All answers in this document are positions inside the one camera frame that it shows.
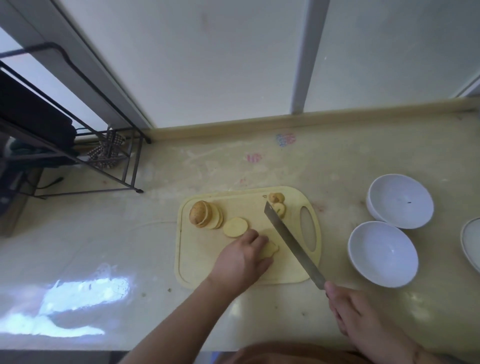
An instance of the kitchen knife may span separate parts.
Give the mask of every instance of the kitchen knife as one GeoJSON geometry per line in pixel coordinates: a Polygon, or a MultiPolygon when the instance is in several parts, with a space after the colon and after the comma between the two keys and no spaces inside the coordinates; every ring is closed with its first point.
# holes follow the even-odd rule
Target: kitchen knife
{"type": "Polygon", "coordinates": [[[267,215],[275,230],[280,234],[284,242],[290,248],[293,255],[295,255],[295,257],[298,259],[301,266],[308,273],[315,285],[319,289],[324,290],[325,278],[268,202],[265,204],[264,213],[267,215]]]}

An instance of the yellow cutting board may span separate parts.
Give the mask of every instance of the yellow cutting board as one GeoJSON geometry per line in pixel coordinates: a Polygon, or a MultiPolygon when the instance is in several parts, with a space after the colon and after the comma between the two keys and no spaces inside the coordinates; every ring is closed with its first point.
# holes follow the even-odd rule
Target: yellow cutting board
{"type": "Polygon", "coordinates": [[[267,235],[270,241],[279,246],[278,252],[273,256],[274,263],[257,284],[295,283],[309,278],[264,213],[266,197],[271,192],[283,193],[284,204],[287,207],[283,222],[302,245],[310,259],[316,265],[319,264],[322,250],[320,226],[312,205],[299,190],[278,186],[200,194],[187,198],[180,206],[178,213],[175,275],[182,286],[196,288],[207,277],[222,249],[234,240],[227,237],[222,230],[223,224],[234,217],[244,218],[251,229],[257,230],[261,235],[267,235]],[[190,223],[190,209],[199,200],[214,203],[222,209],[223,224],[220,229],[200,229],[190,223]],[[307,247],[303,239],[300,224],[302,207],[308,209],[313,220],[316,235],[314,251],[307,247]]]}

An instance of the metal rack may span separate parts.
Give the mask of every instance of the metal rack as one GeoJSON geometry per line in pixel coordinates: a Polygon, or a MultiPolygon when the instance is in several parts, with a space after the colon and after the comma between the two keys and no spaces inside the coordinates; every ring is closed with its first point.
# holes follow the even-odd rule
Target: metal rack
{"type": "MultiPolygon", "coordinates": [[[[110,192],[110,191],[123,191],[123,190],[134,190],[135,192],[142,194],[143,190],[136,188],[135,187],[135,181],[136,181],[136,176],[137,176],[137,170],[138,170],[138,164],[140,162],[140,154],[142,151],[142,144],[145,141],[147,144],[151,144],[151,139],[146,136],[142,130],[140,130],[133,122],[102,92],[100,89],[98,89],[97,86],[88,78],[86,75],[78,69],[75,64],[71,61],[70,57],[68,56],[67,52],[65,49],[63,49],[60,45],[56,43],[43,43],[31,47],[26,47],[24,49],[17,49],[17,50],[12,50],[4,53],[0,53],[0,60],[3,58],[11,57],[11,56],[16,56],[16,55],[21,55],[21,54],[30,54],[33,52],[37,51],[43,51],[43,50],[48,50],[48,49],[54,49],[60,52],[62,55],[63,59],[65,62],[72,68],[77,75],[79,75],[100,97],[102,97],[129,125],[130,127],[126,128],[118,128],[118,129],[110,129],[109,132],[113,133],[113,136],[115,136],[116,133],[122,133],[126,134],[126,140],[128,141],[128,146],[127,150],[125,151],[121,146],[118,146],[113,143],[114,138],[109,139],[106,138],[106,133],[107,130],[104,131],[96,131],[89,125],[87,125],[85,122],[80,120],[77,116],[72,114],[70,111],[68,111],[66,108],[64,108],[62,105],[60,105],[58,102],[53,100],[51,97],[49,97],[47,94],[45,94],[43,91],[41,91],[38,87],[33,85],[31,82],[26,80],[24,77],[22,77],[20,74],[15,72],[11,67],[7,66],[5,63],[0,61],[0,69],[5,69],[10,73],[11,75],[15,76],[18,80],[23,82],[25,85],[27,85],[29,88],[34,90],[36,93],[41,95],[44,99],[46,99],[48,102],[53,104],[56,108],[61,110],[63,113],[71,117],[73,120],[81,124],[84,128],[89,130],[89,132],[85,133],[78,133],[77,136],[87,136],[87,135],[95,135],[97,136],[98,140],[97,142],[104,143],[104,145],[108,146],[108,155],[110,155],[110,151],[112,149],[115,149],[116,151],[121,154],[119,157],[114,157],[114,158],[107,158],[107,159],[97,159],[97,160],[91,160],[91,161],[83,161],[79,159],[76,155],[69,153],[68,151],[62,150],[55,146],[54,144],[50,143],[49,141],[45,140],[44,138],[28,131],[27,129],[17,125],[14,123],[12,120],[7,120],[5,118],[0,117],[0,125],[4,128],[5,132],[8,133],[10,136],[13,136],[17,139],[20,139],[24,141],[25,143],[30,143],[35,146],[40,146],[47,148],[51,150],[53,153],[42,153],[42,154],[33,154],[33,155],[28,155],[28,156],[13,156],[9,157],[8,160],[18,160],[18,159],[42,159],[42,158],[51,158],[51,157],[68,157],[69,159],[82,164],[97,173],[100,173],[104,177],[107,177],[113,181],[116,181],[123,185],[124,187],[120,188],[112,188],[112,189],[104,189],[104,190],[89,190],[89,191],[79,191],[79,192],[67,192],[67,193],[58,193],[58,194],[42,194],[42,195],[36,195],[36,191],[33,191],[31,194],[27,194],[24,192],[21,192],[19,188],[17,188],[15,191],[10,190],[12,193],[16,194],[24,194],[27,196],[31,197],[36,197],[36,198],[41,198],[41,199],[46,199],[47,197],[53,197],[53,196],[62,196],[62,195],[69,195],[69,194],[89,194],[89,193],[96,193],[96,192],[110,192]],[[136,155],[135,155],[135,160],[134,160],[134,165],[133,165],[133,173],[132,173],[132,179],[130,183],[126,182],[127,179],[127,172],[128,172],[128,167],[130,165],[130,159],[132,158],[132,150],[133,146],[137,143],[137,149],[136,149],[136,155]],[[119,179],[107,172],[105,172],[103,169],[95,166],[98,162],[108,162],[108,161],[118,161],[118,160],[125,160],[125,165],[123,167],[123,173],[122,173],[122,179],[119,179]]],[[[85,144],[85,142],[75,142],[75,145],[82,145],[85,144]]]]}

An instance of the countertop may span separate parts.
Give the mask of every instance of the countertop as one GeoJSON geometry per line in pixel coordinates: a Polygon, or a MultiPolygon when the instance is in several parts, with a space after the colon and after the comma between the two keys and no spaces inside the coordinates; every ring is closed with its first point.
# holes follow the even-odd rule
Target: countertop
{"type": "MultiPolygon", "coordinates": [[[[193,194],[275,185],[302,191],[322,230],[320,270],[365,290],[427,348],[480,348],[480,275],[463,256],[462,225],[480,215],[476,113],[309,126],[145,146],[137,185],[30,198],[14,235],[0,242],[0,349],[130,350],[191,292],[176,282],[176,218],[193,194]],[[400,289],[376,286],[348,261],[352,230],[371,220],[365,195],[387,173],[411,176],[432,194],[433,219],[407,231],[420,267],[400,289]]],[[[46,170],[48,192],[115,187],[78,167],[46,170]]],[[[310,281],[252,287],[236,299],[204,350],[265,340],[348,342],[323,291],[310,281]]]]}

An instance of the white bowl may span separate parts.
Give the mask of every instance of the white bowl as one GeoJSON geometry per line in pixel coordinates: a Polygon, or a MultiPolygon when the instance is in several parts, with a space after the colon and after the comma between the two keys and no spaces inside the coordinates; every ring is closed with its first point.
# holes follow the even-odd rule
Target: white bowl
{"type": "Polygon", "coordinates": [[[416,229],[430,221],[433,200],[427,189],[413,178],[386,174],[371,184],[367,208],[375,220],[401,229],[416,229]]]}
{"type": "Polygon", "coordinates": [[[401,287],[417,274],[417,251],[405,233],[381,221],[357,226],[348,240],[348,256],[355,269],[379,286],[401,287]]]}
{"type": "Polygon", "coordinates": [[[480,218],[474,218],[463,226],[460,241],[468,261],[480,273],[480,218]]]}

